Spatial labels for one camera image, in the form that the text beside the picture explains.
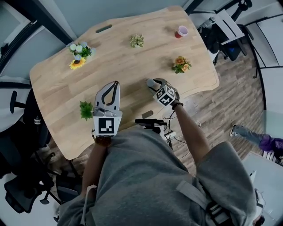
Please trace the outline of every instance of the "gray wood plank floor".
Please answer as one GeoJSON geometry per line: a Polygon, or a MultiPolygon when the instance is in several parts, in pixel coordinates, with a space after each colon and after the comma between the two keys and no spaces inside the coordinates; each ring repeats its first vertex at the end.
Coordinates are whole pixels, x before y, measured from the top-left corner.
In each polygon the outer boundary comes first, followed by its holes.
{"type": "MultiPolygon", "coordinates": [[[[220,85],[212,91],[194,94],[183,100],[184,108],[195,120],[201,122],[201,129],[206,134],[209,144],[214,147],[220,142],[230,141],[241,158],[250,151],[261,153],[255,145],[241,137],[230,137],[229,132],[233,124],[241,124],[255,132],[263,132],[263,98],[260,79],[253,79],[256,73],[252,52],[245,46],[248,55],[242,53],[234,61],[219,57],[216,71],[220,85]]],[[[184,141],[178,120],[172,119],[171,128],[177,132],[176,138],[184,141]]],[[[172,141],[173,150],[191,174],[195,174],[195,165],[187,145],[177,140],[172,141]]],[[[92,147],[86,149],[73,164],[78,173],[82,175],[84,166],[92,147]]],[[[68,161],[61,154],[56,143],[51,140],[47,148],[39,153],[44,159],[50,152],[56,156],[50,161],[49,168],[60,173],[61,169],[70,171],[68,161]]]]}

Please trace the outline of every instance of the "cup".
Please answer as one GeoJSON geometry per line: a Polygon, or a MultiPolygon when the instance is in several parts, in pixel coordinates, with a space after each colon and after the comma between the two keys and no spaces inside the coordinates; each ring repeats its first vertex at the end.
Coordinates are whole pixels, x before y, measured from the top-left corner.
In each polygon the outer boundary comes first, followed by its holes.
{"type": "Polygon", "coordinates": [[[175,32],[175,37],[176,38],[181,38],[183,36],[186,36],[188,34],[188,30],[185,26],[179,26],[178,30],[175,32]]]}

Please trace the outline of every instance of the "shoe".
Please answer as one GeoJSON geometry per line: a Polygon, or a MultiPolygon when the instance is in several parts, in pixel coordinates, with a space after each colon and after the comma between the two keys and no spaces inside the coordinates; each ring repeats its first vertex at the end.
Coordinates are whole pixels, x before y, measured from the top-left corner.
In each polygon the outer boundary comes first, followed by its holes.
{"type": "Polygon", "coordinates": [[[238,135],[238,133],[236,133],[236,132],[233,131],[233,129],[234,129],[235,126],[236,126],[236,125],[233,125],[233,127],[232,127],[232,129],[231,129],[231,131],[230,131],[230,136],[231,136],[231,137],[238,135]]]}

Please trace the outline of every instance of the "white cube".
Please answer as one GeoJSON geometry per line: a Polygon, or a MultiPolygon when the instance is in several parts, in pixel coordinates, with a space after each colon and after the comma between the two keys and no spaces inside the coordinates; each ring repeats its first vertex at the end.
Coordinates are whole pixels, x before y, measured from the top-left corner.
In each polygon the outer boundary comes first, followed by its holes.
{"type": "Polygon", "coordinates": [[[167,106],[175,100],[174,90],[165,85],[153,96],[153,98],[163,106],[167,106]]]}

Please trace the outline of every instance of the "potted plant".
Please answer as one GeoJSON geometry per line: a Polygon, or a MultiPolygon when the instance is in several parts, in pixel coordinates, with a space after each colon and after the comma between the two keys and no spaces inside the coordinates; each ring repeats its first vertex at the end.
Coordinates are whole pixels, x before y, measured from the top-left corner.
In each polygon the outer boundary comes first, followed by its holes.
{"type": "Polygon", "coordinates": [[[176,74],[178,73],[184,73],[187,70],[190,70],[191,64],[186,60],[186,58],[182,56],[178,56],[178,58],[175,59],[175,64],[172,67],[172,70],[175,71],[176,74]]]}
{"type": "Polygon", "coordinates": [[[84,118],[86,121],[89,118],[92,118],[92,110],[93,106],[91,103],[87,103],[80,101],[80,116],[81,118],[84,118]]]}
{"type": "Polygon", "coordinates": [[[138,47],[143,47],[144,44],[144,38],[142,34],[135,34],[130,36],[130,44],[132,48],[135,48],[136,46],[138,47]]]}
{"type": "Polygon", "coordinates": [[[76,44],[69,44],[68,48],[74,54],[74,60],[70,64],[71,69],[77,69],[85,64],[86,58],[96,52],[95,48],[88,47],[85,41],[76,44]]]}

